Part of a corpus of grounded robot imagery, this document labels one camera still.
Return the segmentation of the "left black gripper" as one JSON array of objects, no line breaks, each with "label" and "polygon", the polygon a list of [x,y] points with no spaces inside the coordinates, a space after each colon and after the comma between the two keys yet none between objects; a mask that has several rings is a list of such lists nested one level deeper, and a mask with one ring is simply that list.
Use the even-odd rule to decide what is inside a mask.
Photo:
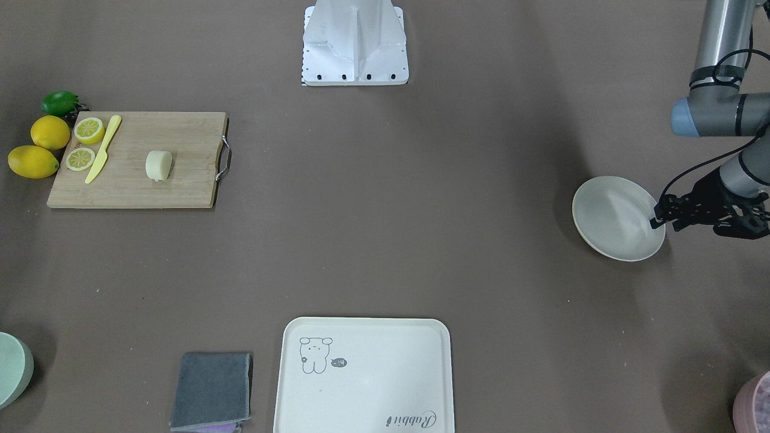
[{"label": "left black gripper", "polygon": [[694,225],[712,226],[718,236],[760,239],[768,236],[768,194],[759,190],[752,197],[734,194],[724,186],[717,171],[699,180],[689,194],[663,194],[654,206],[651,229],[671,222],[676,232]]}]

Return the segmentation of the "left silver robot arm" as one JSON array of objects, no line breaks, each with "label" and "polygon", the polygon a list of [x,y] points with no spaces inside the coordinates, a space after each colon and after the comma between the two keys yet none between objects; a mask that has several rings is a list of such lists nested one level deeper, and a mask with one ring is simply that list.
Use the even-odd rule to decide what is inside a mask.
[{"label": "left silver robot arm", "polygon": [[671,224],[679,232],[705,225],[726,238],[768,236],[769,96],[741,91],[751,59],[768,58],[753,46],[759,9],[768,12],[768,2],[707,2],[689,93],[672,107],[671,130],[683,137],[747,137],[748,142],[718,156],[720,167],[687,194],[663,189],[650,221],[653,229]]}]

